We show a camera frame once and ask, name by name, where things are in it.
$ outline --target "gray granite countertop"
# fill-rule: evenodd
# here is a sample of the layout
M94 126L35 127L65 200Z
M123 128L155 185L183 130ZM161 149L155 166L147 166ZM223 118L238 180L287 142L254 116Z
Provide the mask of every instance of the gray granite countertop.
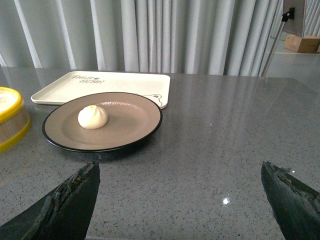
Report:
M147 141L113 152L51 145L42 123L56 106L31 95L70 71L1 68L30 132L0 154L0 225L89 161L101 183L87 237L284 239L261 182L263 161L320 190L320 100L289 78L168 74L168 106Z

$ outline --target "metal pole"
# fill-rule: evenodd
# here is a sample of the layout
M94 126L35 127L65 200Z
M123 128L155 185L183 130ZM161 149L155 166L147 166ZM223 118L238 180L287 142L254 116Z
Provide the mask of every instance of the metal pole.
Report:
M273 42L273 45L271 47L269 56L268 56L268 58L266 60L266 63L264 65L261 77L265 77L266 74L267 74L268 68L269 68L269 66L271 64L271 60L272 60L272 58L273 58L273 56L275 54L276 48L277 48L279 40L280 40L280 35L281 35L281 33L282 33L283 29L284 29L285 23L286 23L285 21L281 22L281 25L279 27L279 30L278 30L277 34L276 34L276 37L275 37L274 42Z

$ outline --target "light stand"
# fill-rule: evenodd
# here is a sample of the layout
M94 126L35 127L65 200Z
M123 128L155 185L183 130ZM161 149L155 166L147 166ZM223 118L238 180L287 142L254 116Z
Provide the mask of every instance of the light stand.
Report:
M271 60L275 54L275 51L276 51L276 48L278 46L278 43L279 43L279 40L280 40L280 35L284 29L284 26L285 26L285 23L288 22L288 20L291 19L295 19L295 8L294 7L291 7L289 9L289 11L287 11L286 13L282 14L282 19L281 19L281 25L279 27L279 30L276 34L276 37L274 39L274 42L272 44L272 47L271 47L271 50L270 50L270 53L269 53L269 56L266 60L266 63L264 65L264 68L263 68L263 71L262 71L262 74L261 74L261 77L265 77L266 74L267 74L267 71L268 71L268 68L270 66L270 63L271 63Z

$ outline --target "floor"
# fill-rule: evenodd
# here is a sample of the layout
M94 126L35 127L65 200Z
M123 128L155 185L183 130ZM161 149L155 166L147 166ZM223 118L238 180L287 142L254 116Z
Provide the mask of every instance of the floor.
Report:
M268 43L264 63L272 44L273 39ZM285 49L284 44L279 41L266 76L296 79L319 93L320 101L320 53L297 53Z

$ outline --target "white tray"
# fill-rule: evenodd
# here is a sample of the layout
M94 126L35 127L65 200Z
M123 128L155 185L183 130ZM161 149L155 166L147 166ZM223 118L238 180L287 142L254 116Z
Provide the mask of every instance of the white tray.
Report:
M97 93L124 92L154 101L161 109L168 104L170 77L163 74L72 71L31 96L36 104L62 105Z

